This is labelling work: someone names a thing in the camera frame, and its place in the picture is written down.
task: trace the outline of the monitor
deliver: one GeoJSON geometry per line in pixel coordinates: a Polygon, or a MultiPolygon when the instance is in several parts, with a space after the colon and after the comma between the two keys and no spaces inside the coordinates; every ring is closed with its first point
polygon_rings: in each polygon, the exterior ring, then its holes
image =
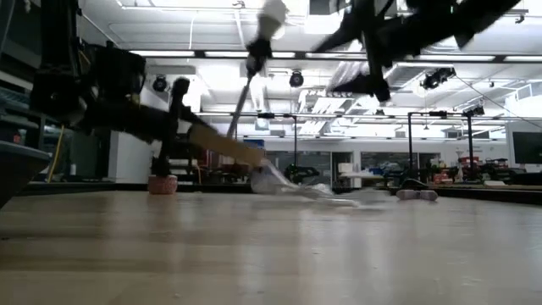
{"type": "Polygon", "coordinates": [[[517,164],[542,164],[542,132],[513,132],[517,164]]]}

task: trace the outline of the pink object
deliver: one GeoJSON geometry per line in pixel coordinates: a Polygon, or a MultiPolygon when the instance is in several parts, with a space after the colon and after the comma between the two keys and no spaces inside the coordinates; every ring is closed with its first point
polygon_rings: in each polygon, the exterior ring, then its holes
{"type": "Polygon", "coordinates": [[[167,177],[149,176],[149,193],[153,195],[172,195],[177,192],[177,176],[169,175],[167,177]]]}
{"type": "Polygon", "coordinates": [[[414,190],[400,190],[397,192],[397,197],[401,200],[429,200],[435,201],[439,197],[436,191],[414,191],[414,190]]]}

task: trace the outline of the red object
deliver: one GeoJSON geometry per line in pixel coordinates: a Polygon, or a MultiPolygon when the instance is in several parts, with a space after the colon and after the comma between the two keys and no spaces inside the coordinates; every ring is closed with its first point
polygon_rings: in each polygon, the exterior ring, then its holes
{"type": "Polygon", "coordinates": [[[442,180],[447,179],[447,178],[448,178],[447,174],[435,174],[433,177],[433,182],[435,184],[442,184],[442,180]]]}
{"type": "MultiPolygon", "coordinates": [[[[473,159],[474,159],[474,162],[476,163],[480,162],[480,157],[473,157],[473,159]]],[[[469,164],[471,162],[469,157],[463,157],[463,158],[460,158],[460,160],[462,164],[469,164]]]]}
{"type": "Polygon", "coordinates": [[[177,176],[169,175],[167,177],[149,176],[149,193],[153,195],[172,195],[177,192],[177,176]]]}

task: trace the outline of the speaker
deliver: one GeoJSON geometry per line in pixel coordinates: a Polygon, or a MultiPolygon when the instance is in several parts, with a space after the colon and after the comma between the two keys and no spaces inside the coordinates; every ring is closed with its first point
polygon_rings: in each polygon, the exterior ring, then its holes
{"type": "Polygon", "coordinates": [[[293,71],[291,73],[290,86],[292,88],[299,88],[300,86],[303,86],[304,81],[305,79],[303,78],[301,71],[293,71]]]}
{"type": "Polygon", "coordinates": [[[152,89],[155,92],[165,92],[168,89],[168,81],[166,75],[157,75],[156,80],[152,83],[152,89]]]}

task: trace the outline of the black cable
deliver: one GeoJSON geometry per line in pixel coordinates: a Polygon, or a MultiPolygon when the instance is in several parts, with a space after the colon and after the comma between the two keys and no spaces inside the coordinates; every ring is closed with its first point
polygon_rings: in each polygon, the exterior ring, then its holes
{"type": "Polygon", "coordinates": [[[386,5],[384,5],[384,7],[382,8],[382,10],[380,11],[380,13],[377,15],[377,18],[379,19],[383,19],[386,15],[386,13],[388,12],[388,10],[391,8],[391,5],[394,3],[394,0],[388,0],[388,2],[386,3],[386,5]]]}
{"type": "Polygon", "coordinates": [[[460,80],[463,84],[467,85],[469,88],[473,89],[475,92],[477,92],[479,95],[481,95],[484,99],[486,99],[486,100],[492,102],[493,104],[497,105],[497,106],[500,107],[500,108],[503,108],[504,110],[506,110],[507,112],[509,112],[509,113],[512,114],[513,116],[518,117],[520,120],[525,121],[525,122],[527,122],[527,123],[529,123],[529,124],[531,124],[531,125],[533,125],[533,126],[535,126],[535,127],[538,127],[538,128],[540,128],[540,129],[542,129],[542,125],[538,125],[538,124],[536,124],[536,123],[533,123],[533,122],[531,122],[530,120],[525,119],[524,117],[521,117],[521,116],[519,116],[519,115],[513,113],[512,111],[508,110],[506,107],[500,105],[500,104],[497,103],[496,101],[492,100],[491,98],[489,98],[488,96],[486,96],[485,94],[483,94],[482,92],[480,92],[480,90],[474,88],[473,85],[467,83],[467,82],[464,81],[461,77],[459,77],[459,76],[456,75],[456,78],[457,78],[458,80],[460,80]]]}

